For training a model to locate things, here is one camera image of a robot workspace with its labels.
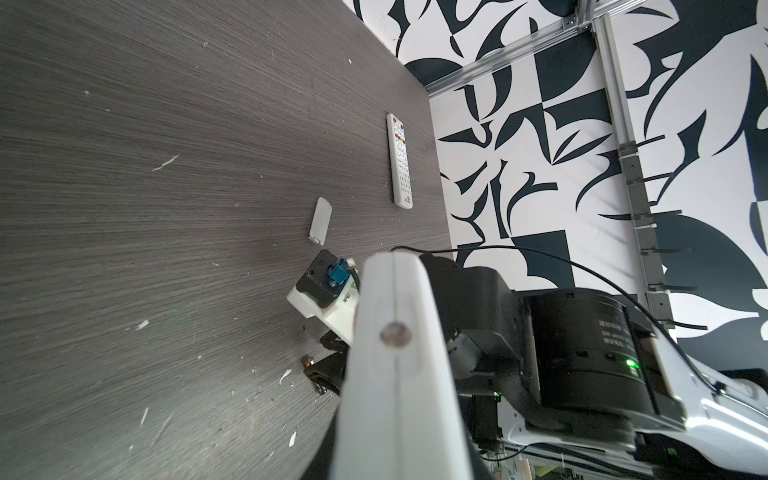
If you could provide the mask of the white remote control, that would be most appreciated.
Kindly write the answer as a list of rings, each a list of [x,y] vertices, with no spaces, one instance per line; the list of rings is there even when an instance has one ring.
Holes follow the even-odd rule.
[[[329,476],[473,476],[437,307],[413,254],[379,253],[364,264]]]

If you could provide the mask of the white battery cover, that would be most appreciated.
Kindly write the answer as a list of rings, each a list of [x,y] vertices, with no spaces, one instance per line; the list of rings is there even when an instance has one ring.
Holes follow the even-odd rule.
[[[316,202],[308,239],[313,243],[324,246],[332,217],[333,207],[324,197],[319,197]]]

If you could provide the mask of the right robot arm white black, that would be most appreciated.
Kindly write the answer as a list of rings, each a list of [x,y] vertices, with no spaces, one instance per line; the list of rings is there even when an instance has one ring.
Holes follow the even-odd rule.
[[[694,361],[629,294],[518,292],[446,251],[320,252],[288,294],[327,326],[305,375],[341,399],[323,479],[763,479],[767,376]]]

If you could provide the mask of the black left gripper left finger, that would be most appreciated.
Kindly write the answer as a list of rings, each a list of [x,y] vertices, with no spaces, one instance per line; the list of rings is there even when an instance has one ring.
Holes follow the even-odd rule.
[[[301,480],[329,480],[336,440],[337,418],[335,414],[314,457],[300,477]]]

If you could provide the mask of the white remote on table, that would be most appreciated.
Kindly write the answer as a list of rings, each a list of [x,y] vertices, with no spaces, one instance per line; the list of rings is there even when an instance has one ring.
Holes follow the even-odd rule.
[[[393,203],[405,210],[413,208],[413,195],[403,123],[393,114],[386,116],[392,174]]]

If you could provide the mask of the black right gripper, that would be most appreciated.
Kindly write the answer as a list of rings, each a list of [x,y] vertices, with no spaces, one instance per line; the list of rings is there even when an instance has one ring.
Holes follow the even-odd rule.
[[[335,353],[303,373],[319,395],[339,395],[344,382],[349,345],[334,331],[320,338],[320,344]],[[462,418],[471,440],[480,447],[503,445],[499,405],[505,401],[518,408],[528,400],[525,331],[512,328],[455,330],[447,342]]]

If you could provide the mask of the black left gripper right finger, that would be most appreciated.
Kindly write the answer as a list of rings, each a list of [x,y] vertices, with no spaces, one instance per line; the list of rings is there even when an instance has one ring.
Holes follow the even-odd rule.
[[[483,460],[477,450],[476,444],[470,437],[466,438],[466,444],[468,449],[468,455],[470,460],[471,471],[474,480],[493,480],[493,474],[490,471],[488,463]]]

